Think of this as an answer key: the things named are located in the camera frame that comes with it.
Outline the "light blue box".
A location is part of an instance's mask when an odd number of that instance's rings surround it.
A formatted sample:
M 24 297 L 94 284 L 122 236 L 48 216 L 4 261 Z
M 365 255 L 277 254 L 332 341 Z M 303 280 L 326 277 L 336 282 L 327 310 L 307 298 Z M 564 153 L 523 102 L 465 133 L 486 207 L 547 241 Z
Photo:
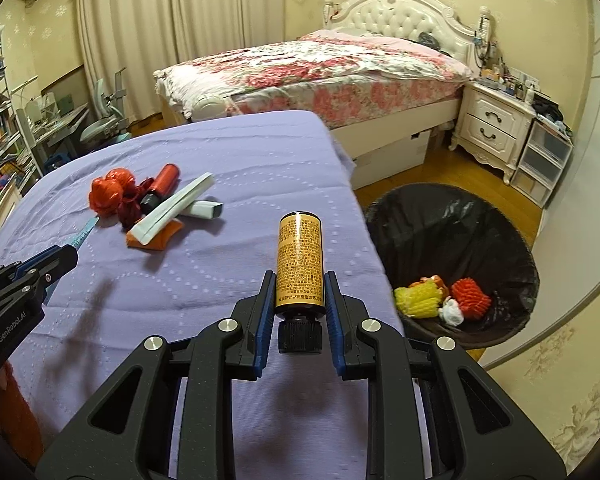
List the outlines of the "light blue box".
M 98 217 L 93 217 L 90 220 L 88 220 L 85 223 L 85 226 L 81 229 L 81 231 L 70 240 L 69 244 L 75 250 L 79 250 L 80 247 L 84 244 L 86 238 L 88 237 L 88 234 L 90 234 L 94 230 L 94 227 L 97 226 L 98 220 Z M 57 288 L 58 284 L 59 282 L 55 282 L 46 288 L 46 296 L 43 300 L 44 306 L 47 306 L 50 303 L 50 300 L 52 299 L 53 293 Z

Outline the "red plastic bag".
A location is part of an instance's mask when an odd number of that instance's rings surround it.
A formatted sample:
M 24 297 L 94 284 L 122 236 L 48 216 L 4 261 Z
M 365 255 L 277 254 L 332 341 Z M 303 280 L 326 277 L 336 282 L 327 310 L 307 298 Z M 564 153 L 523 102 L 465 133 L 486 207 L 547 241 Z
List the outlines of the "red plastic bag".
M 100 218 L 108 218 L 117 214 L 120 206 L 132 200 L 136 194 L 137 186 L 132 172 L 125 168 L 114 168 L 92 181 L 88 204 Z

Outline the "dark red wrapper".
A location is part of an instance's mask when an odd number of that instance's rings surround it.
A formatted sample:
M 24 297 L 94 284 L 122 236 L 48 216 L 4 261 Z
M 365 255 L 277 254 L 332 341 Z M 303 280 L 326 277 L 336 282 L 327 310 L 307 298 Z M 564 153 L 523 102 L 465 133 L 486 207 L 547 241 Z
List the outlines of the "dark red wrapper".
M 134 224 L 142 218 L 140 203 L 153 183 L 154 178 L 146 178 L 140 184 L 128 185 L 124 189 L 117 214 L 122 229 L 125 231 L 132 229 Z

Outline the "white toothpaste box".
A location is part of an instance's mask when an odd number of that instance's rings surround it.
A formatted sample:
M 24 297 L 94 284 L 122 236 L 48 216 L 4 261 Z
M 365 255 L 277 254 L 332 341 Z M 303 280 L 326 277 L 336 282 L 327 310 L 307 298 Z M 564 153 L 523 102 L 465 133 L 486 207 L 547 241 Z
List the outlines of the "white toothpaste box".
M 175 192 L 139 222 L 129 233 L 142 246 L 148 245 L 172 220 L 214 185 L 214 177 L 205 172 L 178 192 Z

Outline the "white tissue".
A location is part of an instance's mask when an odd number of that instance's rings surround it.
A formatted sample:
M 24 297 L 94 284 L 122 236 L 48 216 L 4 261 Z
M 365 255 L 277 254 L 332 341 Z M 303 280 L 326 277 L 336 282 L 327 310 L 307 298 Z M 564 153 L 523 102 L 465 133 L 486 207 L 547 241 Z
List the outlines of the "white tissue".
M 438 309 L 440 321 L 447 326 L 457 327 L 464 322 L 464 314 L 458 302 L 451 296 L 442 301 Z

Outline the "red bottle black cap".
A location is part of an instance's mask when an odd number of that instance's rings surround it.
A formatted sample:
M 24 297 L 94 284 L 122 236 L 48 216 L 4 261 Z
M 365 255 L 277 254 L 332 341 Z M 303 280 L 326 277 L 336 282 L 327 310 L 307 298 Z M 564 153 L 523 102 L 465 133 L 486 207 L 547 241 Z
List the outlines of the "red bottle black cap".
M 149 214 L 162 204 L 173 192 L 179 178 L 180 168 L 178 166 L 164 165 L 140 200 L 142 214 Z

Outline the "yellow foam fruit net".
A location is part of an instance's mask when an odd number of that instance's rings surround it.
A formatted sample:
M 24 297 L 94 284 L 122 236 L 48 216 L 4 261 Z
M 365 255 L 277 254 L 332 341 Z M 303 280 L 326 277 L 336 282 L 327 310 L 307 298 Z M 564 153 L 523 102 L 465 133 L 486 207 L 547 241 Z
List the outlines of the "yellow foam fruit net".
M 442 303 L 441 292 L 433 282 L 394 290 L 396 310 L 407 318 L 435 318 Z

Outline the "amber bottle black cap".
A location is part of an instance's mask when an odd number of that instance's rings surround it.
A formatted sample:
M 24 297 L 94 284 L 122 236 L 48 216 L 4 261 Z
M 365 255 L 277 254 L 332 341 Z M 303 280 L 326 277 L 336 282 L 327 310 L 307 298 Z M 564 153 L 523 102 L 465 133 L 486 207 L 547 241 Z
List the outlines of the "amber bottle black cap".
M 323 234 L 321 219 L 312 212 L 291 212 L 279 221 L 274 312 L 280 318 L 280 353 L 322 351 Z

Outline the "red foam fruit net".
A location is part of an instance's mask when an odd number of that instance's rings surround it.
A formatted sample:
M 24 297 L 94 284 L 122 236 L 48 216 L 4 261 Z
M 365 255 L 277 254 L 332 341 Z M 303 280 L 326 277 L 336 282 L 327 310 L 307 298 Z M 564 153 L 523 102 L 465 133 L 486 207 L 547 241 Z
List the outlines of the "red foam fruit net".
M 451 287 L 452 297 L 457 301 L 464 318 L 480 320 L 491 307 L 491 298 L 472 278 L 461 278 Z

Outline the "teal white small box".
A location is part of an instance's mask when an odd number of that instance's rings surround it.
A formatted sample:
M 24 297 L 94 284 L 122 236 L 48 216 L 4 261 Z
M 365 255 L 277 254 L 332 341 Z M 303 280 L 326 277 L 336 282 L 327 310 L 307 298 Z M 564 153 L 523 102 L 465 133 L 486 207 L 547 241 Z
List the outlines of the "teal white small box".
M 220 218 L 223 211 L 223 204 L 215 200 L 194 200 L 193 203 L 186 206 L 181 212 L 181 216 L 196 218 L 202 220 L 212 220 Z

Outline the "orange plastic bag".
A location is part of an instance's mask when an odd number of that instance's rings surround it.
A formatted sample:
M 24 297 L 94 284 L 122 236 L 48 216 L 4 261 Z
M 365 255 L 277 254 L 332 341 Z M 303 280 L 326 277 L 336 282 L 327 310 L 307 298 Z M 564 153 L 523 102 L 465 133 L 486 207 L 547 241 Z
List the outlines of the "orange plastic bag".
M 425 284 L 425 283 L 428 283 L 428 282 L 433 282 L 436 285 L 437 290 L 439 292 L 441 292 L 441 298 L 442 299 L 445 299 L 446 297 L 450 296 L 449 287 L 445 285 L 445 282 L 437 274 L 434 274 L 433 276 L 430 276 L 429 278 L 427 278 L 426 276 L 424 276 L 419 281 L 413 282 L 412 284 L 409 284 L 408 287 L 409 288 L 413 288 L 413 287 L 417 287 L 419 285 L 422 285 L 422 284 Z

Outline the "black lined trash bin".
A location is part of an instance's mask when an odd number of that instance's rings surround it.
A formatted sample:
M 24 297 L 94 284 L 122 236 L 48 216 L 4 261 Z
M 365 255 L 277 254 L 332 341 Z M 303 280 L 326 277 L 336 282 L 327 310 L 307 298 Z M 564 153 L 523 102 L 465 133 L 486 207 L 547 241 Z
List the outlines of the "black lined trash bin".
M 540 288 L 530 247 L 501 211 L 456 186 L 403 185 L 373 202 L 366 228 L 393 289 L 437 275 L 451 286 L 471 278 L 491 299 L 486 314 L 452 327 L 400 315 L 406 336 L 449 336 L 465 349 L 485 349 L 520 333 Z

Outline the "purple tablecloth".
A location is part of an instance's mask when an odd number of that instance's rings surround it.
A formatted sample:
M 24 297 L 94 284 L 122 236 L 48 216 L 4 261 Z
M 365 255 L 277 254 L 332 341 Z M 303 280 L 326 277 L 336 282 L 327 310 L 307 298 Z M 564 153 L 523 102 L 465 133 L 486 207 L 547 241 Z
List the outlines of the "purple tablecloth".
M 166 164 L 183 183 L 212 174 L 220 218 L 187 218 L 162 252 L 129 247 L 117 222 L 88 234 L 44 320 L 12 356 L 18 386 L 51 444 L 147 336 L 195 336 L 254 295 L 277 263 L 278 224 L 317 214 L 324 261 L 373 318 L 398 324 L 392 291 L 350 187 L 346 154 L 307 112 L 242 115 L 146 134 L 69 162 L 27 192 L 0 229 L 0 264 L 68 242 L 93 218 L 94 179 L 122 167 L 145 179 Z M 361 479 L 367 387 L 340 379 L 328 350 L 272 349 L 262 377 L 233 387 L 241 479 Z

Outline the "study desk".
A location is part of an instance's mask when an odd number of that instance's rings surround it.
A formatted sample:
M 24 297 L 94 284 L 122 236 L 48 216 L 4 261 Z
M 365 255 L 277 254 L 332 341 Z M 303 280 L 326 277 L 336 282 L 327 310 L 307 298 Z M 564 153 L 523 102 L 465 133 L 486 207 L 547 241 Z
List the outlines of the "study desk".
M 60 116 L 57 106 L 54 105 L 54 110 L 50 114 L 40 111 L 41 122 L 35 125 L 25 108 L 15 109 L 16 121 L 24 145 L 31 153 L 36 170 L 41 176 L 46 174 L 44 162 L 53 154 L 66 153 L 70 160 L 79 156 L 74 137 L 83 129 L 89 112 L 88 105 L 82 104 L 64 116 Z

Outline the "grey desk chair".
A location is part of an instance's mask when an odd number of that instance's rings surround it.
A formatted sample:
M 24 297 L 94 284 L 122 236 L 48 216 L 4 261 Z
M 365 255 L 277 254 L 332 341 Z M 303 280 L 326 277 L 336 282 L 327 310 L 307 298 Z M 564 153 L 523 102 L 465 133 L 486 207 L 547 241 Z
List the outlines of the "grey desk chair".
M 98 114 L 96 122 L 87 126 L 80 136 L 80 143 L 90 151 L 106 148 L 129 140 L 131 133 L 128 131 L 129 121 L 124 112 L 124 98 L 126 90 L 123 88 L 122 67 L 114 74 L 114 92 L 107 94 L 105 81 L 100 78 L 94 84 L 93 103 Z

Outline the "beige curtains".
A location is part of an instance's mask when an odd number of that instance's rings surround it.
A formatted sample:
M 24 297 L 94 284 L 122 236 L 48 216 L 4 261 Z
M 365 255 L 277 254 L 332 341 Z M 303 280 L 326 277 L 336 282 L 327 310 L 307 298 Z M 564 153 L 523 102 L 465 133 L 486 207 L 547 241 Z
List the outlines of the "beige curtains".
M 134 119 L 158 112 L 156 70 L 285 37 L 285 0 L 76 0 L 89 84 L 123 74 Z

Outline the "plastic drawer unit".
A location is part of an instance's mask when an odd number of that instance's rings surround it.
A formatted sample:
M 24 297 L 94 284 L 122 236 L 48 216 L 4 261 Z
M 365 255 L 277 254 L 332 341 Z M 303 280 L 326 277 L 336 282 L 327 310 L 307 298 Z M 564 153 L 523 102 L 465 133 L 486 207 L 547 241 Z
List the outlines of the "plastic drawer unit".
M 569 136 L 543 117 L 535 118 L 510 185 L 544 208 L 566 169 L 572 148 Z

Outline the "white underbed box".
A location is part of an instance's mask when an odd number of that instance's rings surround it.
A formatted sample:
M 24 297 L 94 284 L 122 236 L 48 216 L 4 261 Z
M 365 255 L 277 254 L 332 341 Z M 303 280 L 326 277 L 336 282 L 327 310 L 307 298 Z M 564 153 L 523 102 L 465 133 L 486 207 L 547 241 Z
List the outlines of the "white underbed box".
M 413 133 L 410 136 L 358 156 L 351 176 L 354 190 L 365 188 L 380 180 L 400 174 L 424 163 L 431 130 Z

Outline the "white nightstand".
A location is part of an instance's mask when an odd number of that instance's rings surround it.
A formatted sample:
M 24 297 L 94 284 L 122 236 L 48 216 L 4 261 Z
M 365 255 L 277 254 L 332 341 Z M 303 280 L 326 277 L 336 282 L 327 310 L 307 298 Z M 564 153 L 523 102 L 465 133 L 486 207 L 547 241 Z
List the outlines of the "white nightstand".
M 479 164 L 500 170 L 509 184 L 534 118 L 530 105 L 477 81 L 468 82 L 449 150 L 462 148 Z

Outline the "bed with floral bedding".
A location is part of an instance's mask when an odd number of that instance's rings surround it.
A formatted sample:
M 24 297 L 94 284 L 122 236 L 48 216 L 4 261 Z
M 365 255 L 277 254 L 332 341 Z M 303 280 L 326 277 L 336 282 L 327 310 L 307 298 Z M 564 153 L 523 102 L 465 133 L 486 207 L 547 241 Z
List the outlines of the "bed with floral bedding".
M 304 110 L 352 158 L 454 119 L 467 63 L 419 42 L 321 29 L 157 70 L 166 123 Z

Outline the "white tufted headboard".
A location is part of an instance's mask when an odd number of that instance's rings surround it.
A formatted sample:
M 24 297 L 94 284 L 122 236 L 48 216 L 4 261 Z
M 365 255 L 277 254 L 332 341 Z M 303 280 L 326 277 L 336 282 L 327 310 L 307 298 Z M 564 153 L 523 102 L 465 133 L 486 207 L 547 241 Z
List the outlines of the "white tufted headboard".
M 372 35 L 415 41 L 426 32 L 441 50 L 477 75 L 489 52 L 491 12 L 479 10 L 475 26 L 463 24 L 452 6 L 440 0 L 324 0 L 323 27 L 356 29 Z

